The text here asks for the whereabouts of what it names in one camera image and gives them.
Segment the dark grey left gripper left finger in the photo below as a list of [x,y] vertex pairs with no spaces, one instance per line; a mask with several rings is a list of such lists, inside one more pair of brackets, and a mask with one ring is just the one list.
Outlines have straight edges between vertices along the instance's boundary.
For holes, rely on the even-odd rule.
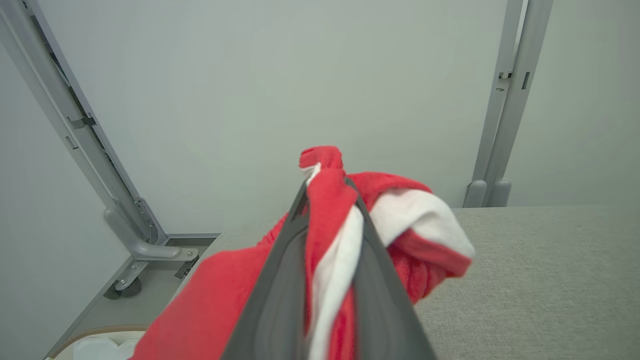
[[305,356],[307,187],[302,184],[254,283],[221,358],[301,360]]

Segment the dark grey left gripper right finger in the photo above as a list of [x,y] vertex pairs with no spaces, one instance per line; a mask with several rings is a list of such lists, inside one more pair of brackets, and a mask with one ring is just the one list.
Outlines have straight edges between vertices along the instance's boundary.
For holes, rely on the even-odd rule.
[[435,351],[414,310],[364,199],[359,258],[352,280],[357,360],[435,360]]

